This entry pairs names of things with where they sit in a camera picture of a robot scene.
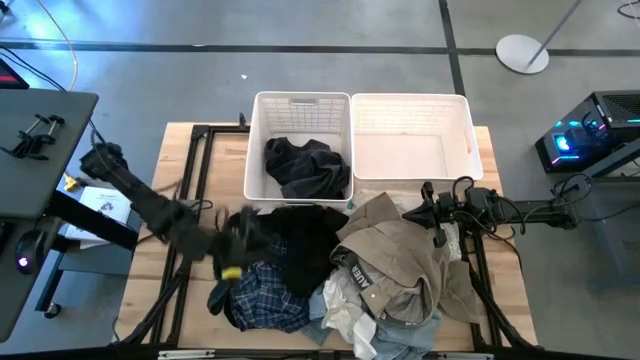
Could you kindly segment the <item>white paper booklet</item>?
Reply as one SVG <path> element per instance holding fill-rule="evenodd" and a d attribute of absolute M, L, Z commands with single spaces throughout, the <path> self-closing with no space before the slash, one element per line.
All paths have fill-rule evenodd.
<path fill-rule="evenodd" d="M 131 201 L 115 189 L 87 186 L 84 188 L 79 202 L 91 210 L 115 220 L 120 225 L 127 223 L 131 213 Z M 79 241 L 81 250 L 107 244 L 106 240 L 75 225 L 67 227 L 65 237 Z"/>

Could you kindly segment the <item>grey metal frame desk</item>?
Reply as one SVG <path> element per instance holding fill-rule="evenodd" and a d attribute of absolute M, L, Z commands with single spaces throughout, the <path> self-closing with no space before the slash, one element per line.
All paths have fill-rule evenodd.
<path fill-rule="evenodd" d="M 578 225 L 600 246 L 606 273 L 587 282 L 590 291 L 640 287 L 640 138 L 622 146 L 555 191 Z"/>

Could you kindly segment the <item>black side desk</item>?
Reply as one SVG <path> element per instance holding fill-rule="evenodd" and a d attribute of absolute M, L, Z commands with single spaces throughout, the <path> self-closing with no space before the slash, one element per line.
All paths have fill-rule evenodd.
<path fill-rule="evenodd" d="M 57 189 L 98 102 L 94 93 L 0 89 L 0 343 L 57 237 L 44 216 L 131 250 L 137 233 Z"/>

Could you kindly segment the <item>khaki tan garment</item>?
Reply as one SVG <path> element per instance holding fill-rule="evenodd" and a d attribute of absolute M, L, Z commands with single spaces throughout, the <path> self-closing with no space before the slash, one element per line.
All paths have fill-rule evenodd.
<path fill-rule="evenodd" d="M 419 277 L 431 287 L 437 310 L 462 322 L 477 323 L 479 311 L 469 264 L 449 261 L 449 248 L 436 248 L 434 231 L 406 221 L 385 193 L 360 206 L 338 232 L 339 247 L 355 253 L 380 272 L 404 285 Z"/>

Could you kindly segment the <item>red lit screen device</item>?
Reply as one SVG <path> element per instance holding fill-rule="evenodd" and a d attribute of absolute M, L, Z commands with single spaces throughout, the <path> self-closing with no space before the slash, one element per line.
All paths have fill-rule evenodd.
<path fill-rule="evenodd" d="M 0 59 L 0 89 L 28 89 L 29 84 Z"/>

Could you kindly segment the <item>left white laundry basket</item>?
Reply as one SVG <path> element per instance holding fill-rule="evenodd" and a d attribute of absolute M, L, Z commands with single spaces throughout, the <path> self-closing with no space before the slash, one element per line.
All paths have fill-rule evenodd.
<path fill-rule="evenodd" d="M 266 172 L 264 149 L 268 140 L 285 137 L 295 146 L 317 140 L 341 155 L 354 168 L 351 97 L 344 92 L 262 91 L 254 98 L 244 174 L 244 196 L 258 207 L 318 204 L 344 209 L 354 193 L 354 174 L 343 197 L 287 199 L 281 186 Z"/>

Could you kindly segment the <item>black crumpled garment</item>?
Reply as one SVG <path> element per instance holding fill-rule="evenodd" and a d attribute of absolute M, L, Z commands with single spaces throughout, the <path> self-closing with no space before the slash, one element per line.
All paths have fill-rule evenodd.
<path fill-rule="evenodd" d="M 264 160 L 266 173 L 286 199 L 342 200 L 350 183 L 351 168 L 344 158 L 315 139 L 296 146 L 286 137 L 271 138 Z"/>

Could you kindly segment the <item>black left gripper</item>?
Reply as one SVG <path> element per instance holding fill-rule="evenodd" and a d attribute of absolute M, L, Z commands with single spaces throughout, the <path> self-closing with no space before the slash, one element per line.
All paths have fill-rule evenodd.
<path fill-rule="evenodd" d="M 231 214 L 226 206 L 218 207 L 214 229 L 208 254 L 218 281 L 237 281 L 249 265 L 263 259 L 263 239 L 254 208 L 243 206 Z"/>

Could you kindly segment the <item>blue plaid shirt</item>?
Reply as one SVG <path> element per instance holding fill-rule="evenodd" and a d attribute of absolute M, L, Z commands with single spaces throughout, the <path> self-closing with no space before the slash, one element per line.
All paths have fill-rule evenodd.
<path fill-rule="evenodd" d="M 293 333 L 309 322 L 309 304 L 285 285 L 285 242 L 276 237 L 269 247 L 272 258 L 251 263 L 240 281 L 231 287 L 224 315 L 240 331 L 275 329 Z"/>

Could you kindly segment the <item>black clamp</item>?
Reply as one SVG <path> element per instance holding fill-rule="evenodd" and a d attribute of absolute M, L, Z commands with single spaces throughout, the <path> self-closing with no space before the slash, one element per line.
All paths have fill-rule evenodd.
<path fill-rule="evenodd" d="M 18 159 L 29 158 L 37 161 L 47 161 L 49 157 L 42 154 L 41 151 L 45 145 L 52 145 L 56 142 L 53 132 L 58 126 L 65 124 L 65 119 L 57 115 L 44 117 L 40 114 L 35 114 L 34 117 L 36 121 L 26 131 L 20 130 L 18 132 L 20 142 L 13 149 L 0 147 L 0 150 Z M 44 134 L 32 135 L 32 132 L 41 123 L 49 124 L 49 131 Z"/>

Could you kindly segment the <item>white cloth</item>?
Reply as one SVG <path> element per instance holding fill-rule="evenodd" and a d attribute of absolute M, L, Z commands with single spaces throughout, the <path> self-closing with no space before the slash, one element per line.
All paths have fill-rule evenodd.
<path fill-rule="evenodd" d="M 446 245 L 449 248 L 449 261 L 460 261 L 462 252 L 460 248 L 459 228 L 456 224 L 445 223 L 441 225 L 446 235 Z"/>

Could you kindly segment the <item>grey shorts lettered waistband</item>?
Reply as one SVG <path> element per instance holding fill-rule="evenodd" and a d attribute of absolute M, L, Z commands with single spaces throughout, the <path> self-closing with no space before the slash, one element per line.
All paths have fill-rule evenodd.
<path fill-rule="evenodd" d="M 346 269 L 365 308 L 376 320 L 417 327 L 431 321 L 438 312 L 430 284 L 424 278 L 404 285 L 343 247 L 331 260 Z"/>

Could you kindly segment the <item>black computer case coloured lights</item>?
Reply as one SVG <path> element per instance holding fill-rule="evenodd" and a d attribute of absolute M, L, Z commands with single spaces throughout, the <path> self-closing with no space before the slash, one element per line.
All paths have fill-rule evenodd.
<path fill-rule="evenodd" d="M 582 171 L 640 137 L 640 90 L 594 91 L 535 143 L 547 173 Z"/>

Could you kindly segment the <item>round base pole stand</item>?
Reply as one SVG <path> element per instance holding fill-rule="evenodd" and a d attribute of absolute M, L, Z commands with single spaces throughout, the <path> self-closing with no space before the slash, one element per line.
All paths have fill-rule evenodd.
<path fill-rule="evenodd" d="M 550 62 L 550 51 L 547 49 L 549 43 L 583 2 L 584 0 L 575 0 L 542 42 L 522 34 L 501 38 L 495 47 L 498 61 L 507 69 L 522 75 L 535 75 L 544 71 Z"/>

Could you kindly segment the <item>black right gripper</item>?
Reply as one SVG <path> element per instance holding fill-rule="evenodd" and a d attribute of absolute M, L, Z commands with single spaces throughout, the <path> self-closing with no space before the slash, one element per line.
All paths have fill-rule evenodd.
<path fill-rule="evenodd" d="M 471 195 L 465 196 L 463 200 L 460 200 L 457 192 L 458 184 L 459 181 L 454 181 L 448 192 L 439 193 L 437 198 L 434 198 L 433 183 L 425 181 L 421 187 L 421 196 L 424 202 L 402 215 L 404 220 L 416 224 L 426 224 L 425 228 L 433 227 L 433 243 L 436 248 L 441 248 L 447 243 L 446 234 L 441 227 L 441 223 L 453 223 L 457 215 L 465 215 L 476 221 L 480 228 L 489 230 L 479 220 L 481 215 L 490 214 L 488 206 L 481 205 L 478 200 L 473 201 Z"/>

